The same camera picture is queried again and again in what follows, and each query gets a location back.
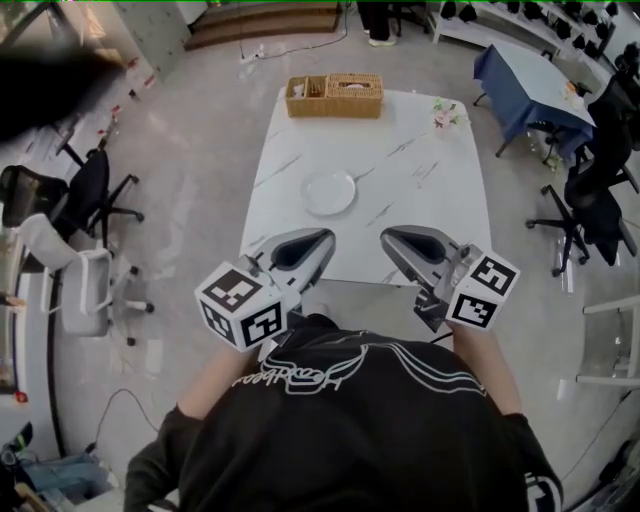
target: white table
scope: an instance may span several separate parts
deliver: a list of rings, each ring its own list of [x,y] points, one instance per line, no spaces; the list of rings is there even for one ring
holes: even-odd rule
[[[389,226],[430,226],[459,243],[490,249],[471,126],[436,132],[435,99],[385,91],[379,119],[290,119],[282,89],[262,149],[241,253],[252,254],[280,233],[326,227],[336,234],[337,247],[324,279],[408,285],[380,245],[380,233]],[[356,199],[344,212],[315,217],[302,205],[301,181],[310,172],[336,169],[356,180]]]

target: office chair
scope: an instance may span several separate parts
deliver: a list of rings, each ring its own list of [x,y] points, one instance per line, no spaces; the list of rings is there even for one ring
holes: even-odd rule
[[[91,150],[87,154],[87,161],[80,167],[76,175],[69,182],[67,202],[62,210],[62,220],[80,225],[81,229],[95,236],[98,223],[102,227],[103,247],[107,247],[107,228],[110,215],[131,215],[138,222],[144,221],[140,212],[114,206],[116,200],[129,182],[139,183],[140,179],[129,174],[113,190],[109,192],[109,160],[102,149]]]
[[[390,7],[393,11],[393,17],[396,19],[396,24],[398,28],[396,30],[396,36],[402,37],[402,20],[408,21],[410,23],[414,23],[419,27],[422,27],[422,30],[425,34],[429,33],[429,24],[427,23],[427,11],[425,10],[424,17],[420,19],[420,17],[414,12],[412,7],[424,7],[424,2],[391,2]],[[408,9],[408,13],[402,12],[402,9]]]
[[[618,125],[622,125],[631,136],[633,151],[640,150],[640,114],[620,83],[618,76],[614,75],[609,80],[605,90],[587,107],[587,110],[596,127],[593,130],[593,139],[580,146],[575,152],[578,165],[577,172],[581,172],[591,165],[592,160],[586,156],[587,149],[594,155],[600,151],[607,151],[606,147],[603,147],[606,146],[607,133],[610,130],[619,130]],[[624,162],[610,186],[625,181],[630,182],[636,194],[640,194],[640,185],[627,168],[626,162]]]
[[[67,193],[67,183],[43,176],[23,165],[9,165],[0,174],[2,225],[17,228],[34,213],[49,215]]]
[[[616,115],[613,106],[608,108],[608,112],[609,116]],[[564,231],[562,261],[560,267],[551,271],[553,277],[558,277],[566,270],[572,244],[576,244],[582,252],[578,260],[581,265],[589,260],[587,245],[592,244],[610,266],[615,264],[620,240],[633,256],[637,254],[637,247],[622,220],[620,206],[609,192],[609,187],[617,184],[616,175],[631,154],[631,135],[625,125],[614,124],[607,132],[601,132],[600,137],[602,149],[595,155],[591,165],[579,172],[578,162],[569,172],[564,198],[572,212],[567,210],[553,187],[546,185],[541,193],[551,193],[562,219],[531,219],[525,223],[528,229],[542,225]],[[580,227],[584,228],[584,238],[580,234]]]
[[[71,248],[53,228],[49,219],[38,213],[25,220],[18,234],[29,251],[45,266],[46,274],[62,271],[60,303],[53,309],[47,302],[51,297],[50,280],[45,277],[40,297],[43,313],[61,310],[62,325],[66,332],[78,336],[104,337],[114,325],[112,304],[116,287],[123,280],[115,280],[111,252],[104,247],[77,252]],[[139,272],[130,267],[129,276]],[[125,307],[147,313],[154,311],[153,304],[122,300]],[[129,346],[134,338],[127,338]]]
[[[102,242],[107,247],[108,217],[112,214],[132,215],[144,221],[140,212],[114,206],[129,182],[140,180],[129,174],[109,193],[109,160],[102,149],[91,150],[70,183],[38,174],[22,165],[6,167],[0,175],[0,200],[4,202],[2,224],[18,227],[35,213],[44,213],[64,240],[77,230],[95,236],[102,226]]]

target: white plate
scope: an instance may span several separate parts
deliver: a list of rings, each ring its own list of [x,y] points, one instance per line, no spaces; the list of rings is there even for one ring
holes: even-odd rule
[[[302,180],[300,195],[308,212],[334,215],[351,204],[356,183],[344,171],[314,172]]]

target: black sweatshirt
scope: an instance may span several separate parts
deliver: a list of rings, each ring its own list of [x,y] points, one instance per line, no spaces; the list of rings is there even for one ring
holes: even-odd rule
[[[203,421],[171,411],[136,455],[125,512],[175,488],[184,511],[560,511],[521,414],[454,353],[366,331],[287,343]]]

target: shoe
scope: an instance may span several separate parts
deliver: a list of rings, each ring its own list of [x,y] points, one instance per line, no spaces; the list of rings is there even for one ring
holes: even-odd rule
[[[369,44],[371,46],[393,46],[396,44],[395,37],[389,37],[386,41],[378,41],[376,39],[369,39]]]

